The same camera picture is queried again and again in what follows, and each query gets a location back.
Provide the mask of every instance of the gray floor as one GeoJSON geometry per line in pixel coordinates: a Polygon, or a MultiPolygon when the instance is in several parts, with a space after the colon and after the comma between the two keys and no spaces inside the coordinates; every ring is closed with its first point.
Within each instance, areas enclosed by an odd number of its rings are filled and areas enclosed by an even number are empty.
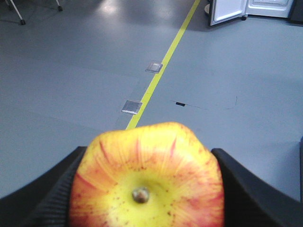
{"type": "MultiPolygon", "coordinates": [[[[99,133],[124,129],[193,0],[0,1],[0,197],[99,133]]],[[[178,121],[300,199],[303,27],[249,17],[209,28],[202,0],[138,125],[178,121]],[[182,102],[184,107],[175,105],[182,102]]]]}

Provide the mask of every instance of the white refrigerator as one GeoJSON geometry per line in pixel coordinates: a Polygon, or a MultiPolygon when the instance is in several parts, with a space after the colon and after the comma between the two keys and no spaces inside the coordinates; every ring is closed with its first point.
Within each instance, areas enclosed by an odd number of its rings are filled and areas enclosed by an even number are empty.
{"type": "Polygon", "coordinates": [[[247,15],[288,18],[294,0],[211,0],[210,26],[247,15]]]}

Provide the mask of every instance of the apple skin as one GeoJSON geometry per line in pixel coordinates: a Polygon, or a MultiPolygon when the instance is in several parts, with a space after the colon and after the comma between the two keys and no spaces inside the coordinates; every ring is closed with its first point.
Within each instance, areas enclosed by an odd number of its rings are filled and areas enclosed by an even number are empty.
{"type": "Polygon", "coordinates": [[[176,122],[105,132],[74,177],[70,227],[223,227],[224,192],[215,156],[176,122]],[[133,190],[146,187],[137,203],[133,190]]]}

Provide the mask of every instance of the metal floor plate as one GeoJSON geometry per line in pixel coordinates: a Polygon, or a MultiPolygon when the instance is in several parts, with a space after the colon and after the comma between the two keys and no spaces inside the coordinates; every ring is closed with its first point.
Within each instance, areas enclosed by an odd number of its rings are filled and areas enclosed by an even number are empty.
{"type": "Polygon", "coordinates": [[[141,106],[142,106],[141,102],[134,102],[134,101],[127,100],[122,109],[122,112],[127,113],[127,114],[136,115],[136,114],[138,114],[141,106]]]}

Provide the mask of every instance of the yellow line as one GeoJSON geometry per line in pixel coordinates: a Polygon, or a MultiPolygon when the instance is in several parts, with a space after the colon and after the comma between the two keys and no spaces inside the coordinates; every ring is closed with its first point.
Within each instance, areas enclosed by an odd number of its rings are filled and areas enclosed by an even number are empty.
{"type": "Polygon", "coordinates": [[[128,126],[126,129],[133,129],[137,126],[154,90],[156,89],[156,86],[158,84],[158,82],[160,81],[165,69],[166,69],[166,66],[168,65],[176,47],[178,46],[183,34],[185,33],[186,31],[186,28],[191,20],[191,18],[193,17],[193,14],[195,13],[199,3],[200,3],[201,0],[195,0],[193,6],[191,7],[188,15],[186,16],[181,28],[179,29],[175,39],[172,41],[170,47],[169,47],[169,50],[166,52],[163,60],[162,60],[162,69],[161,71],[158,73],[158,74],[155,74],[155,76],[153,77],[150,85],[148,86],[145,94],[143,95],[142,99],[141,99],[141,102],[142,102],[142,106],[138,112],[137,115],[133,115],[130,122],[128,123],[128,126]]]}

